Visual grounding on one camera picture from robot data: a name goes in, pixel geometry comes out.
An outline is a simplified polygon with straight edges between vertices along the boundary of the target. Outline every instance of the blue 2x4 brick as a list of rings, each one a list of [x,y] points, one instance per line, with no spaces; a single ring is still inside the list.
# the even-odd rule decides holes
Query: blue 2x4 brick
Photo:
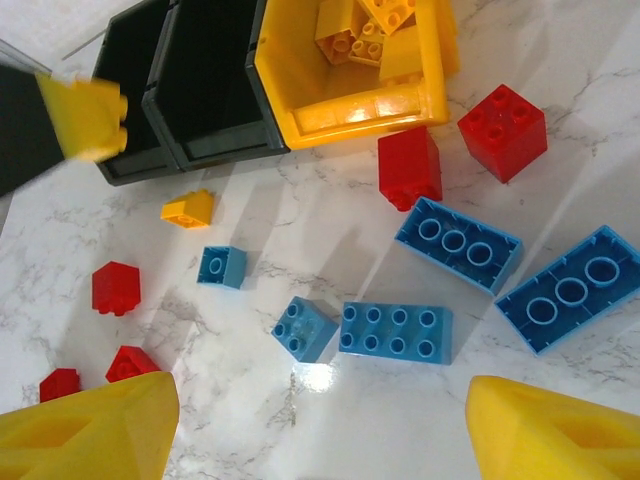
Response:
[[[345,303],[340,351],[449,365],[452,321],[442,307]]]
[[[522,241],[422,197],[396,240],[496,295],[522,258]]]
[[[496,306],[540,354],[639,290],[638,251],[603,226]]]

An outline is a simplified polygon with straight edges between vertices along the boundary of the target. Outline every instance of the blue duplo brick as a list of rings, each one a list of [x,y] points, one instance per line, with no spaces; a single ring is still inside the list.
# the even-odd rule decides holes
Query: blue duplo brick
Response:
[[[247,269],[247,252],[235,247],[205,247],[198,283],[240,288]]]
[[[523,253],[519,238],[425,197],[416,202],[396,240],[492,295],[515,271]]]
[[[607,226],[496,302],[540,354],[640,290],[640,255]]]
[[[449,365],[452,323],[451,311],[442,307],[349,302],[340,351]]]
[[[271,335],[299,362],[315,363],[336,330],[338,325],[313,302],[293,297]]]

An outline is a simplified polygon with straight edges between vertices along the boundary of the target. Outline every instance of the yellow duplo brick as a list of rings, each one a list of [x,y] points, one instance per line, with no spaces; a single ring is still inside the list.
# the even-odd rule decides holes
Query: yellow duplo brick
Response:
[[[211,225],[213,195],[206,190],[189,192],[162,207],[161,218],[182,228],[200,228]]]

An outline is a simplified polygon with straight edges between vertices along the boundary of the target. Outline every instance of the lego duplo brick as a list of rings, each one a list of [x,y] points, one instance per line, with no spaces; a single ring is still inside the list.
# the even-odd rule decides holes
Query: lego duplo brick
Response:
[[[116,353],[105,378],[109,383],[113,383],[158,371],[160,371],[160,368],[142,348],[122,346]]]
[[[425,70],[418,26],[403,28],[384,42],[380,59],[380,83],[385,86],[418,83]]]
[[[440,152],[426,127],[378,140],[380,193],[400,212],[420,197],[442,200]]]
[[[547,150],[544,112],[500,85],[458,122],[469,153],[506,183]]]
[[[338,325],[313,302],[294,297],[271,335],[299,362],[315,363]]]
[[[213,195],[202,189],[189,192],[166,203],[160,217],[182,228],[200,228],[211,224]]]
[[[449,365],[452,321],[451,311],[442,307],[348,302],[340,351]]]
[[[367,22],[362,27],[358,40],[351,45],[349,60],[371,67],[380,67],[384,40],[380,27],[373,22]]]
[[[515,271],[524,250],[519,238],[424,197],[396,241],[492,295]]]
[[[416,0],[358,0],[380,28],[392,36],[416,9]]]
[[[640,254],[603,226],[496,302],[540,354],[640,291]]]
[[[80,376],[73,368],[56,368],[40,382],[40,403],[80,391]]]
[[[332,65],[349,61],[352,46],[367,23],[356,0],[323,0],[318,9],[316,44]]]
[[[205,247],[198,283],[239,289],[247,270],[247,252],[235,247]]]
[[[109,262],[91,277],[91,307],[100,314],[121,317],[141,301],[140,270]]]

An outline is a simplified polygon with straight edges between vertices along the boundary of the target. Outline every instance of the black storage bin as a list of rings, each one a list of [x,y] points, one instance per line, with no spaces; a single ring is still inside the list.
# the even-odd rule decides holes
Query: black storage bin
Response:
[[[262,85],[254,93],[245,69],[263,14],[259,0],[169,5],[142,106],[183,170],[289,151]]]
[[[141,104],[168,5],[169,0],[147,0],[113,17],[98,56],[94,76],[119,83],[129,103],[123,122],[126,150],[98,164],[112,185],[182,171],[157,138]]]

